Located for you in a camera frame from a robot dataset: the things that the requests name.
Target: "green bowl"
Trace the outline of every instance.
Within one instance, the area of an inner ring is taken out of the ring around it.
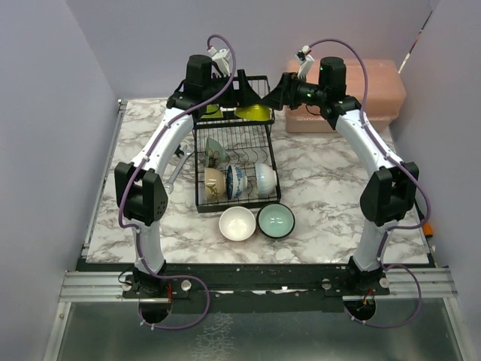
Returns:
[[[285,238],[295,227],[295,218],[289,207],[272,203],[257,213],[257,226],[263,235],[272,239]]]

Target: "marble surface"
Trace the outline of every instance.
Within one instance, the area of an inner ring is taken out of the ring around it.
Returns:
[[[165,100],[130,101],[113,155],[91,238],[87,262],[134,262],[132,231],[117,224],[113,168],[129,161],[162,120]],[[359,196],[367,175],[349,145],[337,135],[288,134],[277,113],[273,125],[274,156],[282,191],[296,227],[283,241],[259,231],[247,241],[232,242],[219,231],[219,213],[199,214],[195,207],[194,157],[186,162],[161,219],[161,243],[168,262],[338,263],[347,262],[362,233]],[[183,144],[193,145],[190,135]],[[172,157],[164,181],[178,162]],[[410,212],[402,223],[415,223]],[[385,262],[426,263],[427,247],[419,230],[396,231]]]

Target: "ceramic bowl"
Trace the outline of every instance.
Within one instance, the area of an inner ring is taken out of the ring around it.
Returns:
[[[245,241],[256,230],[256,218],[247,208],[231,207],[220,216],[219,229],[231,241]]]
[[[205,176],[205,194],[207,199],[215,201],[222,197],[225,193],[225,176],[221,171],[214,168],[206,168]]]
[[[217,168],[220,163],[225,162],[225,149],[219,142],[208,137],[205,141],[205,166]]]
[[[263,235],[272,239],[285,238],[295,226],[295,218],[289,207],[272,203],[257,213],[256,223]]]
[[[230,165],[227,168],[227,199],[231,200],[239,198],[244,190],[248,187],[246,174],[238,167]]]
[[[259,197],[268,197],[277,185],[277,173],[264,163],[256,163],[255,168]]]

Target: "black wire dish rack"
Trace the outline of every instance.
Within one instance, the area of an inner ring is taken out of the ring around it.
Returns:
[[[247,80],[261,97],[269,93],[266,76],[247,77]],[[277,172],[271,140],[271,127],[275,121],[274,111],[271,111],[271,118],[263,122],[236,117],[233,108],[221,108],[221,111],[222,118],[200,119],[194,127],[195,205],[197,211],[199,213],[219,212],[235,205],[261,208],[269,203],[280,202],[279,179],[277,179],[275,190],[270,195],[264,198],[259,197],[255,170],[255,164],[261,162]],[[207,198],[204,170],[205,143],[208,138],[217,141],[225,149],[226,161],[217,167],[219,171],[226,175],[228,166],[235,165],[247,176],[248,187],[239,198],[228,200],[226,194],[216,200]]]

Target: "purple wall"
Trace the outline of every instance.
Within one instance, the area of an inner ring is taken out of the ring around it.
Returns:
[[[432,198],[436,254],[449,264],[481,355],[481,2],[443,0],[401,73],[407,100],[392,133]]]
[[[0,359],[41,359],[116,121],[62,0],[0,4]]]
[[[207,36],[226,36],[247,74],[272,85],[294,52],[319,38],[348,41],[364,57],[398,65],[430,12],[430,0],[209,0],[133,2],[67,0],[105,76],[122,98],[169,96],[189,55],[205,53]],[[314,56],[350,56],[322,45]]]

